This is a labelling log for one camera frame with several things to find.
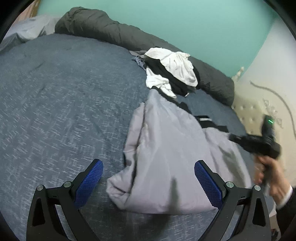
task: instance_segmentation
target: white cuff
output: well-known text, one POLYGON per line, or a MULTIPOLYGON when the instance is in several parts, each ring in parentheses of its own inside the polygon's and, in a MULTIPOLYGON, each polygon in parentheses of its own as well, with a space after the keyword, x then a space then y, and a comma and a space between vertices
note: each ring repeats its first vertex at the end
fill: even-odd
POLYGON ((293 193, 293 188, 292 186, 290 186, 289 191, 287 192, 287 194, 284 196, 283 200, 281 201, 281 203, 279 205, 276 206, 276 209, 279 210, 281 209, 283 206, 285 206, 287 204, 287 202, 289 201, 290 197, 292 196, 293 193))

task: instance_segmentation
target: headboard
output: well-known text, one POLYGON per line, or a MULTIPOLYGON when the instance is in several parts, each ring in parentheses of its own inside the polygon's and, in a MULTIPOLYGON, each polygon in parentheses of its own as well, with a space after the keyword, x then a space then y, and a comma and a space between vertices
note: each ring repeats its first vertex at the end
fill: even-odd
POLYGON ((279 157, 286 178, 296 185, 296 130, 294 109, 275 90, 250 81, 234 80, 235 98, 232 109, 248 134, 261 135, 263 115, 274 118, 275 139, 282 149, 279 157))

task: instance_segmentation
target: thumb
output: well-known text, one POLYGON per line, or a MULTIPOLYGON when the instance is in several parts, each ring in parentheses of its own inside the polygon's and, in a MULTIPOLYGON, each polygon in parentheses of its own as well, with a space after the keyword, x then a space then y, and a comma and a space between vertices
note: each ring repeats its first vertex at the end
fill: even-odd
POLYGON ((258 159, 262 164, 267 165, 267 166, 273 166, 274 161, 275 161, 274 159, 272 159, 269 156, 259 156, 258 159))

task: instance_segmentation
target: blue gripper pad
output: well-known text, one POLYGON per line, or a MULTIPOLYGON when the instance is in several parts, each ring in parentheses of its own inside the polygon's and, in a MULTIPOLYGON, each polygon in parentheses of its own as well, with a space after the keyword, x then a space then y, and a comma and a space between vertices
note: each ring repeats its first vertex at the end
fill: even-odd
POLYGON ((194 165, 194 173, 211 205, 220 210, 223 204, 221 191, 199 161, 194 165))
POLYGON ((97 161, 87 176, 84 178, 75 193, 74 205, 79 208, 86 204, 92 191, 98 184, 103 174, 104 165, 102 161, 97 161))

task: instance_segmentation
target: teal wall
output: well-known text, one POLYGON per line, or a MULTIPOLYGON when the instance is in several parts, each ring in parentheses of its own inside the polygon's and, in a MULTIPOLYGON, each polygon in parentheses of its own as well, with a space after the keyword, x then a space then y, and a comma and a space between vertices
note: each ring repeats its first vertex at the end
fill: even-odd
POLYGON ((250 66, 276 16, 263 0, 42 0, 38 14, 77 6, 103 10, 230 77, 250 66))

